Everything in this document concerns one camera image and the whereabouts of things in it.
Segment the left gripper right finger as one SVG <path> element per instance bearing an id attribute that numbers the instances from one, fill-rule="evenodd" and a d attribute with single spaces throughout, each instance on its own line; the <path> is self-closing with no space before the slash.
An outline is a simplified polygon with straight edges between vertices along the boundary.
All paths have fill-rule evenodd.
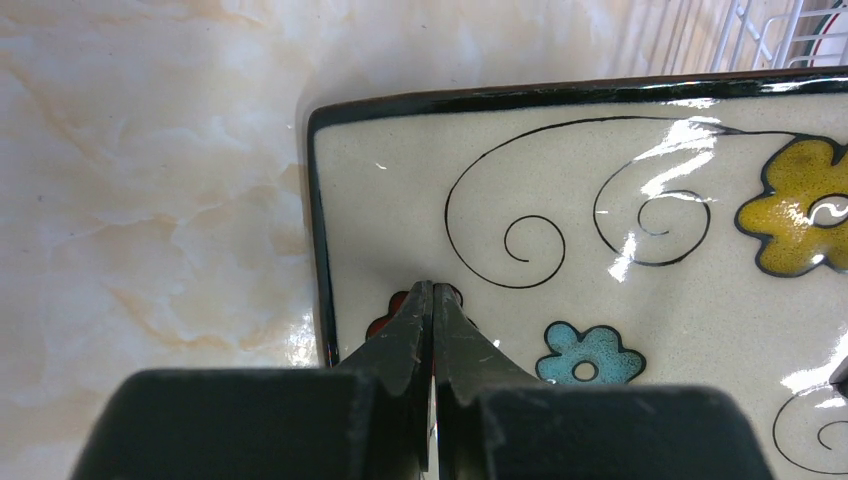
<path id="1" fill-rule="evenodd" d="M 453 289 L 433 293 L 444 479 L 768 479 L 742 412 L 702 386 L 554 386 L 496 348 Z"/>

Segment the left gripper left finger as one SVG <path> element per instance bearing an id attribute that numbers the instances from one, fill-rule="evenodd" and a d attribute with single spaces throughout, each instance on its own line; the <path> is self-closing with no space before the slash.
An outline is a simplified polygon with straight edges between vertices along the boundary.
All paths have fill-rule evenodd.
<path id="1" fill-rule="evenodd" d="M 76 479 L 415 479 L 428 464 L 434 292 L 324 369 L 149 369 L 97 420 Z"/>

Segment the square floral plate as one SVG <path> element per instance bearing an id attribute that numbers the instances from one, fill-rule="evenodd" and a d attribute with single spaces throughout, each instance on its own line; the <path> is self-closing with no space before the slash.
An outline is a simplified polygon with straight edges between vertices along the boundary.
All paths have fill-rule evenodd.
<path id="1" fill-rule="evenodd" d="M 777 478 L 846 477 L 845 68 L 340 103 L 307 165 L 328 364 L 445 282 L 536 378 L 718 388 Z"/>

